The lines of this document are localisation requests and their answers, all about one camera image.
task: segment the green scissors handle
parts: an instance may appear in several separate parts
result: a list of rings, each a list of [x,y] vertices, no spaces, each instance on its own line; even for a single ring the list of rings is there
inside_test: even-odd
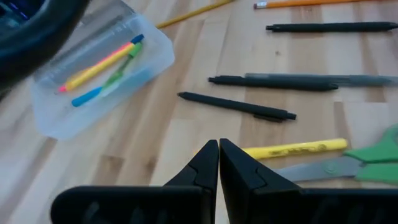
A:
[[[398,184],[398,125],[387,129],[375,145],[344,152],[364,162],[364,167],[355,176],[357,180]]]

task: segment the wooden table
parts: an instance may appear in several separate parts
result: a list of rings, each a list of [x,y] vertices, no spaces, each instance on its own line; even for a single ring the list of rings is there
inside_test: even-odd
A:
[[[154,23],[209,4],[204,0],[127,2]],[[69,141],[56,141],[36,131],[29,88],[21,83],[0,104],[0,223],[49,223],[52,200],[77,185],[162,185],[209,139],[228,138],[249,147],[346,138],[356,148],[375,143],[387,127],[398,123],[398,89],[311,93],[214,86],[206,80],[246,72],[398,76],[398,34],[265,31],[266,25],[274,23],[397,22],[398,2],[258,11],[252,4],[237,0],[164,29],[174,42],[174,65]],[[298,119],[269,123],[250,114],[184,101],[176,96],[179,91],[284,108],[297,113]],[[279,168],[337,155],[270,159],[264,164]],[[343,179],[300,185],[392,187]],[[221,187],[218,189],[216,222],[227,223]]]

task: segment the black object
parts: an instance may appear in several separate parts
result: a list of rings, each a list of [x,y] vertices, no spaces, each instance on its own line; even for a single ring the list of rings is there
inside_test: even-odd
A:
[[[220,178],[230,224],[398,223],[398,190],[302,189],[227,139],[205,147],[163,187],[77,187],[60,194],[53,224],[214,224]]]
[[[29,21],[0,35],[0,92],[27,77],[57,53],[74,30],[89,1],[45,0],[37,12],[41,2],[4,1],[6,4],[18,4]]]
[[[305,91],[331,91],[337,90],[338,85],[323,81],[307,80],[288,80],[288,79],[260,79],[260,78],[243,78],[238,76],[222,75],[218,77],[210,77],[209,82],[217,85],[234,85],[234,86],[250,86],[250,87],[267,87],[281,88],[290,90]]]
[[[253,105],[250,103],[226,100],[189,92],[179,93],[178,96],[189,101],[195,101],[207,105],[219,106],[222,108],[251,113],[254,115],[255,118],[260,118],[272,122],[282,122],[286,119],[296,119],[296,114],[289,113],[286,110],[280,110],[266,106]]]
[[[328,24],[274,24],[273,32],[385,32],[398,28],[395,22],[341,22]]]
[[[209,141],[163,187],[77,187],[53,202],[53,224],[215,223],[218,144]]]

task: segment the pencil case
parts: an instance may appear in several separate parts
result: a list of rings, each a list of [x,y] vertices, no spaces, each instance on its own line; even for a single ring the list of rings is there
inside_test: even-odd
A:
[[[94,1],[62,49],[33,75],[32,106],[37,129],[55,139],[69,139],[91,126],[174,62],[172,42],[151,22],[122,1],[98,6]],[[72,100],[98,88],[120,67],[122,58],[82,86],[59,93],[60,86],[78,72],[143,34],[142,50],[128,64],[124,76],[106,92],[80,107]]]

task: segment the pen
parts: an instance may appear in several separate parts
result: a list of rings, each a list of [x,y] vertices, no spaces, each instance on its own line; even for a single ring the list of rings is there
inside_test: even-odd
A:
[[[277,108],[269,108],[266,106],[253,105],[250,103],[226,100],[189,92],[181,92],[178,94],[178,96],[189,101],[251,113],[255,118],[264,119],[272,122],[280,123],[286,119],[296,119],[296,114],[289,113],[286,110],[280,110]]]
[[[261,79],[261,78],[243,78],[234,76],[219,76],[209,78],[209,82],[217,85],[234,85],[250,87],[281,88],[291,90],[306,91],[330,91],[337,90],[338,85],[326,81],[310,80],[288,80],[288,79]]]
[[[142,34],[133,38],[130,45],[124,47],[123,49],[117,51],[114,54],[111,54],[109,57],[106,57],[104,60],[100,61],[100,63],[84,70],[79,75],[72,77],[70,80],[66,82],[64,86],[60,87],[59,91],[64,92],[64,91],[73,90],[79,87],[80,85],[84,84],[88,80],[92,79],[97,74],[107,69],[110,65],[114,64],[119,59],[126,56],[134,48],[134,44],[140,42],[143,38],[144,36]]]
[[[274,24],[273,32],[385,32],[398,28],[395,22],[340,22],[327,24]]]
[[[398,77],[385,75],[316,75],[289,73],[247,73],[246,78],[264,80],[305,80],[336,83],[339,86],[394,86],[398,85]]]
[[[282,156],[302,155],[314,152],[326,152],[347,148],[345,139],[286,144],[281,146],[249,147],[243,149],[254,159],[269,159]]]

